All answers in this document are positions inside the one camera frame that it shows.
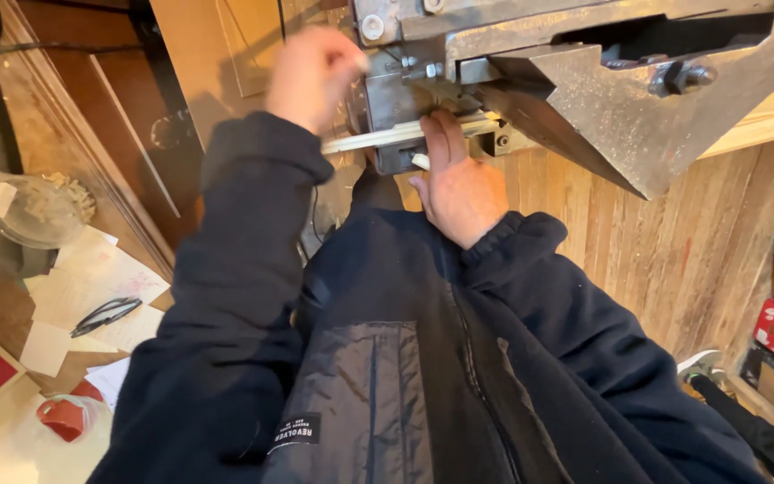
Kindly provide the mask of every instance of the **person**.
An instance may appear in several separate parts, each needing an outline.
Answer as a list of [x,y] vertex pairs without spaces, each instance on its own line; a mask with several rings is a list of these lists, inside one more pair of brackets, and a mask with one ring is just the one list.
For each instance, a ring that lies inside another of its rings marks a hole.
[[308,28],[266,110],[216,126],[175,305],[133,352],[89,482],[763,482],[635,316],[555,253],[564,225],[508,211],[445,111],[421,119],[425,213],[379,206],[395,183],[369,170],[301,267],[333,173],[317,133],[365,65]]
[[719,388],[724,370],[715,368],[715,364],[721,358],[719,350],[700,351],[677,366],[677,375],[734,427],[774,478],[774,425],[746,410]]

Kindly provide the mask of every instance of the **metal machine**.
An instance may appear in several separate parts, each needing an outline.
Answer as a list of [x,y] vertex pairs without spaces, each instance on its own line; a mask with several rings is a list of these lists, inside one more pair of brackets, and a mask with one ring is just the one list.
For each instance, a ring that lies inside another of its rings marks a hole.
[[[650,199],[774,91],[774,1],[352,0],[373,68],[349,99],[353,129],[437,105],[506,123],[492,156],[526,137]],[[414,169],[423,139],[377,147]]]

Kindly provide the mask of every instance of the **sneaker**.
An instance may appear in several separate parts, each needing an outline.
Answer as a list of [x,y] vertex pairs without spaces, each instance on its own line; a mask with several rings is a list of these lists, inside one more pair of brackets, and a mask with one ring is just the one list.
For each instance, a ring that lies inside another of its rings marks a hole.
[[713,368],[722,359],[719,350],[703,350],[677,365],[677,378],[686,383],[695,375],[703,375],[718,382],[724,377],[724,370]]

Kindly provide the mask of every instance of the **right hand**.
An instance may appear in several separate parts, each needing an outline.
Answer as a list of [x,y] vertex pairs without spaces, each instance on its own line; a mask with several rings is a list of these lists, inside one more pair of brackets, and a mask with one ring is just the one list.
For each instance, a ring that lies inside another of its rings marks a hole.
[[366,54],[339,30],[307,27],[277,54],[265,111],[318,135],[368,66]]
[[429,180],[413,177],[426,217],[467,250],[509,210],[503,173],[468,156],[462,127],[445,109],[420,119],[429,149]]

